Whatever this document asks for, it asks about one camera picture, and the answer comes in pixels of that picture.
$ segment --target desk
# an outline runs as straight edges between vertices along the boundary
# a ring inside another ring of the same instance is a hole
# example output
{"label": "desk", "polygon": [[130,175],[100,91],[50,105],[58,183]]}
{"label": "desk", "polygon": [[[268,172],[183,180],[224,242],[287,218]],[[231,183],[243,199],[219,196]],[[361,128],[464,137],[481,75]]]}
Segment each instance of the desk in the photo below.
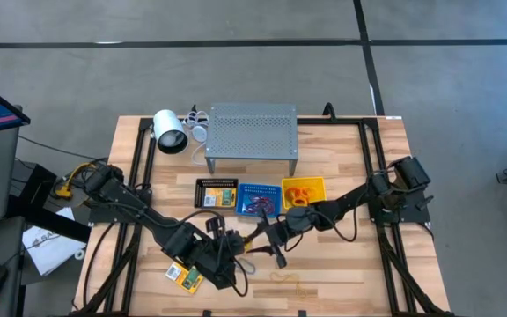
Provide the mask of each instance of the desk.
{"label": "desk", "polygon": [[[139,116],[119,118],[109,163],[118,166],[125,175],[129,174],[135,149]],[[378,118],[380,134],[387,163],[410,154],[406,131],[402,120]],[[368,133],[371,156],[377,167],[371,133]],[[143,149],[148,148],[145,141]],[[193,197],[195,180],[209,178],[206,166],[191,164],[190,155],[196,144],[177,155],[166,155],[156,149],[151,175],[153,190],[152,207],[167,217],[184,217],[195,208]],[[328,199],[335,199],[365,182],[364,160],[359,132],[349,125],[299,125],[299,158],[296,177],[323,176]],[[145,152],[141,158],[139,183],[142,179]],[[280,185],[286,177],[288,167],[280,161],[221,160],[216,178],[238,178],[240,182]],[[227,227],[243,234],[250,233],[255,220],[236,217],[233,210],[224,211]],[[356,242],[347,243],[338,238],[334,231],[311,231],[292,252],[286,253],[288,266],[276,269],[275,257],[266,254],[247,254],[257,272],[249,276],[250,289],[245,298],[240,298],[232,288],[218,291],[205,281],[194,296],[165,277],[172,263],[165,256],[148,230],[143,230],[136,279],[130,306],[130,315],[201,315],[204,309],[213,315],[297,315],[306,310],[308,315],[390,315],[386,297],[385,278],[378,249],[377,233],[369,219],[366,206],[357,212],[359,234]],[[352,214],[338,223],[338,229],[351,236]],[[194,218],[192,222],[204,228],[205,218]],[[95,225],[88,243],[82,275],[77,286],[76,304],[81,306],[85,272],[96,242],[106,225]],[[409,270],[423,290],[442,309],[449,309],[445,288],[437,264],[433,242],[422,227],[414,224],[400,225]],[[118,225],[104,239],[92,267],[89,282],[89,297],[101,286],[110,272],[114,256],[114,245]],[[259,237],[253,246],[267,243]],[[270,274],[299,275],[305,298],[296,294],[292,282],[277,284]],[[237,274],[239,289],[243,289],[242,275]],[[121,305],[124,277],[116,288],[114,310]],[[405,309],[401,281],[395,274],[400,309]]]}

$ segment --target yellow tray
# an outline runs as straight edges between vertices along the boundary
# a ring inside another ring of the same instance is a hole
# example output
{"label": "yellow tray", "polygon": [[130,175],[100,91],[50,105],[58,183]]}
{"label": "yellow tray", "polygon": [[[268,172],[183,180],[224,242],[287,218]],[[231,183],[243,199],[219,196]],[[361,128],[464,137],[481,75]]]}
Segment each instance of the yellow tray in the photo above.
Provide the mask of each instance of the yellow tray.
{"label": "yellow tray", "polygon": [[290,200],[286,197],[287,189],[289,188],[311,188],[313,194],[310,197],[309,203],[319,202],[326,200],[326,187],[324,186],[323,177],[304,177],[304,178],[289,178],[281,180],[281,187],[283,189],[283,205],[285,209],[294,207]]}

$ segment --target black stand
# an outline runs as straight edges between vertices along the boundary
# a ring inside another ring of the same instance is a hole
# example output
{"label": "black stand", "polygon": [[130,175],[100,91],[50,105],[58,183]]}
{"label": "black stand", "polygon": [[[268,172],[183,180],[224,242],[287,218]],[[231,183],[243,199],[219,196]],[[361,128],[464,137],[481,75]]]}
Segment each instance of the black stand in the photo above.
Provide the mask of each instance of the black stand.
{"label": "black stand", "polygon": [[81,242],[89,240],[91,228],[44,209],[56,175],[36,165],[19,196],[9,195],[6,217],[21,216],[27,223]]}

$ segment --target gray concrete floor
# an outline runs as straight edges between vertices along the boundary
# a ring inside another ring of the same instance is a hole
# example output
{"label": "gray concrete floor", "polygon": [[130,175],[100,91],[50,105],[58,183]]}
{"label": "gray concrete floor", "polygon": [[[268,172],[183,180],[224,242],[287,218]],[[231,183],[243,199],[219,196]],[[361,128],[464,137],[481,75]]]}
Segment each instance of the gray concrete floor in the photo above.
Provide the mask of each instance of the gray concrete floor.
{"label": "gray concrete floor", "polygon": [[[507,1],[364,0],[371,39],[507,38]],[[0,42],[358,38],[350,0],[0,0]],[[507,46],[374,47],[386,114],[433,180],[430,212],[455,313],[507,316]],[[287,102],[373,114],[359,47],[0,49],[0,94],[23,136],[106,156],[116,118],[196,103]],[[81,162],[19,142],[58,174]],[[67,313],[81,262],[27,288],[26,316]]]}

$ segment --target black tray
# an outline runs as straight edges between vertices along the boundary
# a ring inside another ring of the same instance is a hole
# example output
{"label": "black tray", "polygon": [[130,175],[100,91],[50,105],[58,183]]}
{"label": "black tray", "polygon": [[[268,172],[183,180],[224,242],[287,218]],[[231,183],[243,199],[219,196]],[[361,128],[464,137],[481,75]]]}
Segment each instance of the black tray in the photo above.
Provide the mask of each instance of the black tray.
{"label": "black tray", "polygon": [[195,208],[202,208],[206,188],[236,188],[238,190],[238,179],[197,179],[195,183]]}

